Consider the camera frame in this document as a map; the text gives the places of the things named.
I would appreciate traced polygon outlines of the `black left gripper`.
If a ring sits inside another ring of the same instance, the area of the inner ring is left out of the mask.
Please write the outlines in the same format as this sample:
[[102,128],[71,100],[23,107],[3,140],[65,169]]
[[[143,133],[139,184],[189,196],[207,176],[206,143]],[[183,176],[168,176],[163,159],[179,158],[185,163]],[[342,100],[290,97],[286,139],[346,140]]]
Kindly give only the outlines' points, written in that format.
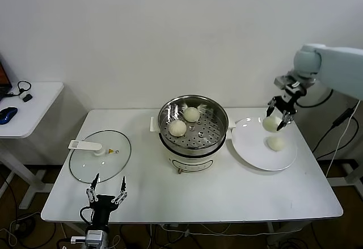
[[110,214],[118,208],[127,197],[126,180],[123,177],[121,189],[118,196],[109,195],[96,195],[95,188],[99,179],[99,173],[96,174],[95,179],[91,182],[89,188],[86,189],[90,207],[94,211],[91,219],[92,227],[108,227]]

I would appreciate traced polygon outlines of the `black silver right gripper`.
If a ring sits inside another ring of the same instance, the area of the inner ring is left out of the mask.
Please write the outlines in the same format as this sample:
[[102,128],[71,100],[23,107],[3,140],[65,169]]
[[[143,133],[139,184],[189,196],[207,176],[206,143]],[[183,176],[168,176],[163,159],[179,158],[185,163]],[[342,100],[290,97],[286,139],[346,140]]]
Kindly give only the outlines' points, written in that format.
[[280,112],[283,112],[281,122],[276,129],[277,131],[282,130],[293,121],[294,116],[290,112],[296,112],[294,107],[295,103],[299,98],[306,95],[306,88],[300,83],[285,85],[282,90],[284,92],[282,95],[275,96],[268,102],[266,112],[266,117],[269,117],[273,113],[275,107]]

